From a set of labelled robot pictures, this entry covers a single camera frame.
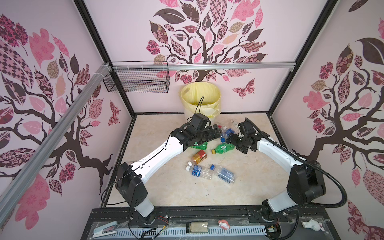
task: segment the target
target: tree decal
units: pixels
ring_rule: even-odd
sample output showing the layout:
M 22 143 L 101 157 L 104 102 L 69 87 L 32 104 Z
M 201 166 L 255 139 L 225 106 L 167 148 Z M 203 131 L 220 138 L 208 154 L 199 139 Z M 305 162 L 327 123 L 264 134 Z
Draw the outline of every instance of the tree decal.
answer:
M 372 197 L 384 205 L 384 177 L 368 169 L 373 166 L 384 170 L 384 74 L 364 68 L 365 61 L 384 65 L 384 43 L 376 38 L 358 41 L 362 43 L 362 57 L 348 45 L 335 65 L 328 62 L 320 68 L 321 80 L 311 85 L 314 91 L 304 96 L 303 101 L 313 111 L 308 118 L 313 121 L 316 140 L 308 156 L 297 154 L 315 161 L 326 144 L 335 145 L 332 154 L 339 154 L 340 164 L 354 163 L 353 183 L 357 186 L 362 179 Z M 373 142 L 380 146 L 373 148 Z M 356 162 L 357 153 L 364 161 L 363 177 L 363 169 Z M 356 222 L 351 229 L 358 233 L 362 224 Z
M 0 127 L 0 149 L 7 146 L 11 139 L 15 137 L 22 141 L 28 140 L 41 145 L 59 119 L 73 104 L 75 95 L 81 93 L 79 86 L 88 83 L 90 79 L 89 66 L 86 64 L 80 70 L 76 56 L 73 54 L 69 58 L 70 53 L 64 43 L 53 37 L 53 41 L 60 53 L 60 56 L 55 56 L 59 64 L 57 64 L 57 60 L 53 60 L 48 64 L 46 70 L 39 69 L 43 61 L 53 59 L 52 54 L 54 54 L 55 49 L 55 45 L 50 43 L 48 31 L 41 29 L 41 36 L 33 33 L 29 37 L 32 54 L 38 63 L 34 67 L 35 71 L 32 74 L 31 68 L 26 61 L 12 48 L 18 46 L 17 43 L 27 44 L 28 38 L 24 41 L 24 38 L 19 39 L 15 34 L 13 34 L 13 38 L 9 34 L 5 35 L 6 33 L 13 33 L 12 31 L 15 31 L 15 29 L 23 28 L 19 24 L 16 24 L 16 28 L 13 28 L 13 22 L 4 15 L 0 18 L 0 26 L 3 30 L 0 31 L 0 37 L 10 44 L 0 40 L 0 65 L 2 71 L 0 81 L 4 83 L 5 90 L 8 93 L 8 95 L 0 96 L 0 103 L 6 106 L 0 109 L 0 125 L 7 124 L 7 126 Z M 65 133 L 66 142 L 58 146 L 50 155 L 50 159 L 54 161 L 48 160 L 47 164 L 43 166 L 43 168 L 49 168 L 45 180 L 41 177 L 41 179 L 35 180 L 44 181 L 46 187 L 49 186 L 49 189 L 55 193 L 61 195 L 63 193 L 62 184 L 72 180 L 76 175 L 76 170 L 86 167 L 98 170 L 100 177 L 99 192 L 101 193 L 103 177 L 109 175 L 112 170 L 112 168 L 107 169 L 112 154 L 104 161 L 83 154 L 83 147 L 88 146 L 87 139 L 92 137 L 88 129 L 97 127 L 100 124 L 100 121 L 97 120 L 103 107 L 103 99 L 97 98 L 100 88 L 99 85 Z M 24 107 L 26 103 L 30 103 L 32 108 L 26 109 Z M 114 117 L 113 123 L 116 124 L 118 123 L 117 115 L 120 110 L 112 102 L 111 110 Z M 20 120 L 10 126 L 9 122 L 17 115 Z M 22 146 L 1 153 L 0 167 L 9 168 L 10 171 L 0 172 L 0 177 L 17 176 L 20 170 L 11 171 L 12 168 L 22 166 L 28 162 L 34 153 L 35 149 Z M 36 223 L 37 221 L 28 226 L 28 229 L 32 228 Z
M 227 0 L 188 0 L 180 4 L 176 0 L 160 2 L 171 8 L 159 10 L 150 21 L 155 40 L 149 40 L 146 49 L 156 55 L 155 61 L 172 64 L 247 63 L 261 62 L 267 55 L 256 53 L 266 45 L 265 41 L 255 41 L 263 31 L 257 29 L 263 20 L 261 7 L 256 10 L 260 0 L 229 0 L 232 8 L 236 6 L 232 15 L 228 13 Z M 156 23 L 159 17 L 167 24 Z M 218 76 L 229 81 L 229 77 L 240 77 L 248 71 L 185 70 L 169 73 L 171 77 L 175 76 L 175 82 L 181 80 L 187 84 L 204 79 L 216 81 Z

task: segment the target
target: pink wall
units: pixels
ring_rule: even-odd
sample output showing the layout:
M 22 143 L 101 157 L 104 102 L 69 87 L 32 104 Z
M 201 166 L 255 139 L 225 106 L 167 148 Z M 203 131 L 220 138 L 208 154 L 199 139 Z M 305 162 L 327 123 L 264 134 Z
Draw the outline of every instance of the pink wall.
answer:
M 289 148 L 347 190 L 348 204 L 327 209 L 341 239 L 383 239 L 384 2 L 354 2 L 340 2 L 273 116 Z M 316 201 L 338 202 L 325 181 Z
M 8 1 L 2 10 L 1 193 L 102 64 L 71 0 Z M 129 122 L 119 94 L 99 85 L 2 226 L 1 238 L 78 239 L 100 205 Z
M 241 57 L 255 54 L 258 55 L 249 60 L 294 61 L 325 2 L 325 0 L 311 1 L 308 4 L 304 0 L 86 1 L 113 61 L 155 58 L 168 62 L 174 60 L 173 63 L 210 63 L 211 54 L 212 63 L 224 62 L 229 58 L 230 62 L 237 62 Z M 181 17 L 172 18 L 162 14 L 160 10 L 163 9 L 170 9 Z M 204 21 L 206 16 L 213 23 L 212 31 L 203 28 L 197 30 L 199 22 L 202 25 L 207 23 Z M 242 37 L 243 28 L 248 24 L 251 28 Z M 219 34 L 222 38 L 215 39 L 220 32 L 225 34 Z M 259 37 L 252 38 L 256 33 L 260 33 Z M 178 97 L 180 88 L 191 81 L 210 81 L 222 92 L 222 111 L 267 111 L 287 72 L 287 69 L 250 69 L 241 74 L 225 70 L 198 71 L 196 78 L 193 78 L 194 71 L 173 72 L 170 73 L 168 94 L 128 93 L 127 95 L 137 112 L 182 112 L 183 106 Z M 175 77 L 178 74 L 180 78 L 183 75 L 185 77 L 178 79 Z M 245 87 L 252 79 L 255 90 L 248 91 Z M 244 98 L 239 96 L 234 91 L 237 88 L 243 93 L 241 95 L 244 93 L 247 95 L 243 96 Z

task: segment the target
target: trash can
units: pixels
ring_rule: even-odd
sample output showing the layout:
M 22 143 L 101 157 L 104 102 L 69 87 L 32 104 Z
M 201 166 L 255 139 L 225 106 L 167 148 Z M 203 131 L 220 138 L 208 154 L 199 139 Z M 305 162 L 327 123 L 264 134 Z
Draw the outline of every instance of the trash can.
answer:
M 215 117 L 221 113 L 221 93 L 217 86 L 207 82 L 194 82 L 185 85 L 179 93 L 180 100 L 184 106 L 185 119 L 192 117 L 195 113 L 196 107 L 204 96 L 203 103 L 197 108 L 196 112 L 200 110 L 201 114 L 206 115 L 211 124 L 214 124 Z

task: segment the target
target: pink butterfly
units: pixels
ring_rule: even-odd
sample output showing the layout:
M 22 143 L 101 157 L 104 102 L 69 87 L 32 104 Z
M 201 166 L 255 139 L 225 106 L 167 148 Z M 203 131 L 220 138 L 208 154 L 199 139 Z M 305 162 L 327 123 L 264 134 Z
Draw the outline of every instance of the pink butterfly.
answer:
M 119 123 L 119 118 L 118 118 L 118 115 L 120 113 L 120 110 L 118 107 L 115 107 L 115 104 L 110 100 L 109 101 L 109 105 L 111 107 L 111 110 L 112 110 L 112 116 L 109 118 L 109 121 L 108 121 L 108 126 L 112 125 L 112 124 L 117 124 Z
M 255 90 L 254 87 L 252 87 L 253 85 L 255 85 L 255 79 L 252 79 L 251 81 L 249 81 L 247 83 L 247 85 L 245 86 L 245 88 L 234 88 L 232 89 L 235 93 L 238 93 L 240 97 L 242 97 L 244 99 L 244 96 L 247 94 L 247 93 L 253 93 L 255 94 L 253 91 Z

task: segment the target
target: black wire mesh basket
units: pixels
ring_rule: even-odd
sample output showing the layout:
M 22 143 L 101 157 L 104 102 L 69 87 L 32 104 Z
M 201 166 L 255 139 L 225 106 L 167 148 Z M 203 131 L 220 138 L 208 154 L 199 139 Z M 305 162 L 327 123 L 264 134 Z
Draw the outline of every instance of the black wire mesh basket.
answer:
M 115 65 L 104 78 L 108 92 L 168 93 L 169 70 L 166 61 L 126 61 Z

